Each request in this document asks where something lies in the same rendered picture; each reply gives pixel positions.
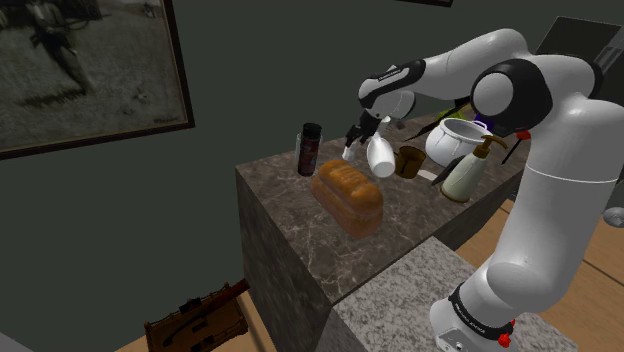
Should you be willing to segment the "white vase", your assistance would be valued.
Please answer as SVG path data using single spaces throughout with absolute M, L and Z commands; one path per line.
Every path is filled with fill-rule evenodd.
M 367 161 L 376 177 L 387 178 L 395 172 L 395 156 L 392 146 L 378 132 L 368 143 Z

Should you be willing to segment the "brown mug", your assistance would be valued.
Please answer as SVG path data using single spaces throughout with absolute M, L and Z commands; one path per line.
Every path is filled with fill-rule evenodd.
M 427 155 L 413 146 L 401 146 L 395 153 L 395 174 L 404 179 L 416 177 Z

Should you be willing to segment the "black can with red label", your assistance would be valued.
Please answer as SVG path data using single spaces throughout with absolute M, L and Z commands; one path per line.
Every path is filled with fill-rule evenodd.
M 301 176 L 312 176 L 320 145 L 322 127 L 316 123 L 305 123 L 300 135 L 297 171 Z

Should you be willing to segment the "brown bread loaf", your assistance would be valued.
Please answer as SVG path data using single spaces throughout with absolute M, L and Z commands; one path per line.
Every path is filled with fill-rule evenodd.
M 344 160 L 330 160 L 318 170 L 310 191 L 319 204 L 351 237 L 372 235 L 383 219 L 379 188 Z

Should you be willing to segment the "yellow-green object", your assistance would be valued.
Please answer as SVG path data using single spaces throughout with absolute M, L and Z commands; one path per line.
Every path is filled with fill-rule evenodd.
M 473 112 L 472 106 L 470 104 L 465 104 L 465 105 L 456 106 L 454 108 L 441 112 L 436 117 L 436 119 L 442 120 L 444 118 L 456 118 L 456 119 L 461 119 L 461 120 L 470 120 L 470 117 L 468 116 L 468 114 L 472 112 Z

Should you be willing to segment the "cream soap dispenser bronze pump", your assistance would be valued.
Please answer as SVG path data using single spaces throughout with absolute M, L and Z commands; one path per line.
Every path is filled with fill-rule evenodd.
M 504 149 L 508 148 L 499 137 L 483 135 L 482 138 L 484 141 L 457 164 L 440 186 L 441 194 L 447 199 L 458 203 L 468 202 L 484 174 L 490 145 L 497 143 Z

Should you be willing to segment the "grey speckled robot stand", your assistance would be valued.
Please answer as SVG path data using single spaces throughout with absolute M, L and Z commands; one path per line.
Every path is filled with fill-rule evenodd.
M 429 312 L 474 271 L 436 238 L 422 242 L 332 308 L 314 352 L 457 352 L 437 346 Z

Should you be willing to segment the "dark flat panel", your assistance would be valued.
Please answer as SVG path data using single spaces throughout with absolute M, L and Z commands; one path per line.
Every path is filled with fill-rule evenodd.
M 537 54 L 576 56 L 596 63 L 603 72 L 599 100 L 624 106 L 624 26 L 559 16 Z

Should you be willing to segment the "brown wooden crate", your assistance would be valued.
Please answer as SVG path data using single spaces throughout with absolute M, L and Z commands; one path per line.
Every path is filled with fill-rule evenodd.
M 204 297 L 188 299 L 179 309 L 144 324 L 148 352 L 211 352 L 248 332 L 237 297 L 249 289 L 246 279 Z

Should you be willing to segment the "framed grey wall picture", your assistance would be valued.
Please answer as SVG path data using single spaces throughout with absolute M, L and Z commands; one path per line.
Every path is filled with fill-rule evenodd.
M 173 0 L 0 0 L 0 160 L 194 125 Z

